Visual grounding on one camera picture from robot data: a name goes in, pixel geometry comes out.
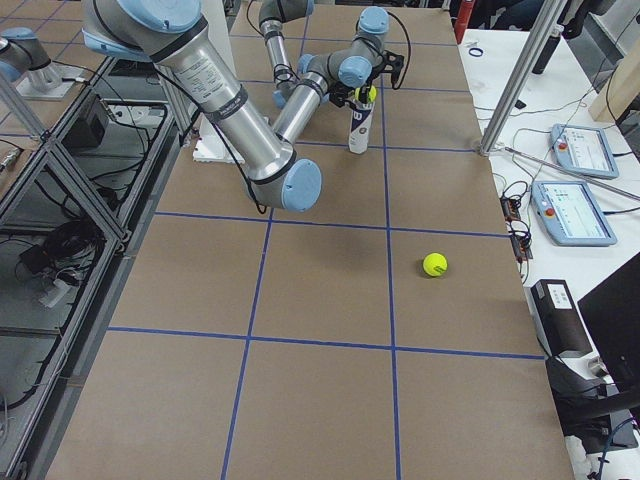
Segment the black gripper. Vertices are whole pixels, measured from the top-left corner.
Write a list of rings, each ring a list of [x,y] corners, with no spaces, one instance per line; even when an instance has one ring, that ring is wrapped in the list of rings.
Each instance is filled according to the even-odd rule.
[[[344,106],[354,108],[354,92],[354,88],[346,86],[342,83],[336,83],[332,85],[328,90],[329,101],[338,108],[342,108]]]

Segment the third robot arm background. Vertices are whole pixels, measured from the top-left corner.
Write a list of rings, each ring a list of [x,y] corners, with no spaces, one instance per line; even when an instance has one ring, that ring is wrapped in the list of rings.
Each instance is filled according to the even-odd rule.
[[[1,32],[1,75],[9,82],[27,75],[38,92],[62,85],[62,75],[33,30],[13,27]]]

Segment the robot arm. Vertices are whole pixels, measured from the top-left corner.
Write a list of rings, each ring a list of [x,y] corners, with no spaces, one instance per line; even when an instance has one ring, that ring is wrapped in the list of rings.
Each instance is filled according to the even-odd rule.
[[[85,1],[86,45],[103,55],[140,56],[170,70],[178,84],[244,160],[247,190],[257,202],[305,211],[318,200],[322,173],[298,157],[294,143],[336,83],[361,86],[368,61],[350,51],[313,57],[274,124],[250,101],[208,37],[198,1]]]
[[[271,61],[276,85],[273,99],[279,108],[285,106],[294,89],[306,81],[309,73],[321,77],[324,85],[317,92],[322,100],[326,100],[338,85],[352,91],[373,81],[384,70],[389,58],[385,50],[389,13],[381,7],[370,6],[360,14],[349,47],[327,54],[305,54],[294,71],[284,45],[283,25],[306,18],[313,11],[312,1],[265,1],[260,7],[259,31]]]

